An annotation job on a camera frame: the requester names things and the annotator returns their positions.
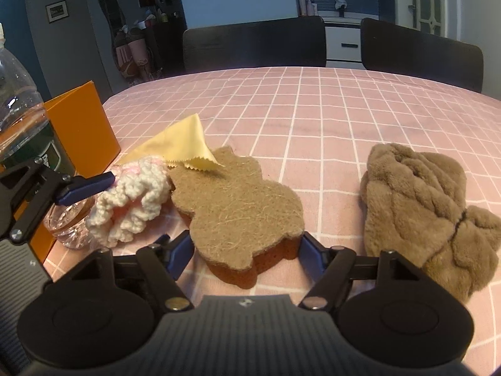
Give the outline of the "brown bear-shaped sponge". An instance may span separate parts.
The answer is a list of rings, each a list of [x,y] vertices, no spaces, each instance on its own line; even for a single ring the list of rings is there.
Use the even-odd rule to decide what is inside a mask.
[[[305,231],[302,202],[291,188],[265,179],[256,159],[231,147],[213,154],[216,170],[171,170],[173,205],[211,272],[248,290],[259,274],[297,257]]]

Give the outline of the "pink checked tablecloth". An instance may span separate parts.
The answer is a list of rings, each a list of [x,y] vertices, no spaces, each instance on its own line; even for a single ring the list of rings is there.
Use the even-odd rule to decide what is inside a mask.
[[[358,190],[378,143],[455,159],[467,203],[500,211],[500,102],[454,86],[364,70],[226,70],[134,86],[104,108],[123,153],[198,115],[209,147],[256,158],[298,194],[306,229],[327,246],[364,249]]]

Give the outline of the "clear plastic water bottle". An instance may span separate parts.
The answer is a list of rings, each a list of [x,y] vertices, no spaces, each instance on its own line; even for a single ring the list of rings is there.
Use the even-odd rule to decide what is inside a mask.
[[[75,175],[36,84],[1,37],[1,165],[11,168],[35,157],[54,171]],[[54,206],[44,218],[45,228],[69,249],[87,248],[92,240],[82,214],[91,205],[87,199],[72,206]]]

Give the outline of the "left black chair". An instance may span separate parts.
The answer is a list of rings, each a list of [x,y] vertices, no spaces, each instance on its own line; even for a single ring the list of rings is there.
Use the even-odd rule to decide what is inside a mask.
[[[188,73],[273,66],[324,67],[325,24],[319,16],[191,28],[183,34]]]

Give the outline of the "yellow microfiber cloth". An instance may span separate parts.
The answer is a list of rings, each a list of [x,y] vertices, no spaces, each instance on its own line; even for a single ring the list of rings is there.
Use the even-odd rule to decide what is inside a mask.
[[[167,127],[129,151],[121,157],[119,163],[133,162],[147,156],[161,157],[169,166],[182,165],[198,171],[213,171],[219,166],[223,167],[205,142],[198,114]]]

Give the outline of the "black chair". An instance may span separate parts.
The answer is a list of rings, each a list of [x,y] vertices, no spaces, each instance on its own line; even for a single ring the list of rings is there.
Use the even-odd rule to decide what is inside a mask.
[[[324,67],[325,24],[319,16],[191,28],[183,34],[188,73],[273,66]]]
[[[484,59],[475,45],[370,18],[361,21],[360,38],[362,63],[369,71],[482,91]]]

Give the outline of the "brown plush cloth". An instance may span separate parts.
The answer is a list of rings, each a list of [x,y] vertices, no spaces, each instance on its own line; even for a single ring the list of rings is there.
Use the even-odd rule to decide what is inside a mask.
[[[465,194],[465,172],[455,159],[376,144],[360,185],[366,253],[395,250],[467,302],[498,267],[500,219],[468,206]]]

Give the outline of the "white glazed door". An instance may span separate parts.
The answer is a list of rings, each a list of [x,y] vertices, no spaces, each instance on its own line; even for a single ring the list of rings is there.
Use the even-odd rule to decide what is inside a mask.
[[[396,24],[460,39],[460,0],[395,0]]]

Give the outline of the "small framed picture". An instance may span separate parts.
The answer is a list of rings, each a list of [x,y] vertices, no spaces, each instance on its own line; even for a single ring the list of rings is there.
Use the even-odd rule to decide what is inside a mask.
[[[48,17],[49,24],[65,19],[69,16],[69,10],[65,0],[51,3],[46,6],[46,13]]]

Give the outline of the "white drawer cabinet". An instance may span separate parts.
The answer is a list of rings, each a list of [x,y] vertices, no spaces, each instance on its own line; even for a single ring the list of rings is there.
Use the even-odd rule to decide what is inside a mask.
[[[326,66],[364,70],[361,59],[360,26],[365,18],[379,19],[378,15],[336,11],[320,11],[326,35]]]

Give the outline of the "orange cardboard box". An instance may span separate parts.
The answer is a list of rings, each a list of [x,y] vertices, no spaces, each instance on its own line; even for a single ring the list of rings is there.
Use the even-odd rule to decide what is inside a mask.
[[[43,106],[77,174],[98,175],[120,153],[121,147],[92,81]]]

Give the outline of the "right black chair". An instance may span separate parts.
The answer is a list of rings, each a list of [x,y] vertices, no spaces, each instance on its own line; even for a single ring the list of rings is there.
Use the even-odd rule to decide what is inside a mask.
[[[370,18],[361,21],[360,38],[362,63],[369,71],[482,91],[484,59],[475,45]]]

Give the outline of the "pink white crochet scrunchie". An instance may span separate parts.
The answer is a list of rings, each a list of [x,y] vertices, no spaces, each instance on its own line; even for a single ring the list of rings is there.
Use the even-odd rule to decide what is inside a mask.
[[[167,162],[159,156],[113,165],[111,172],[114,183],[96,195],[86,218],[87,231],[107,248],[134,241],[161,214],[172,192]]]

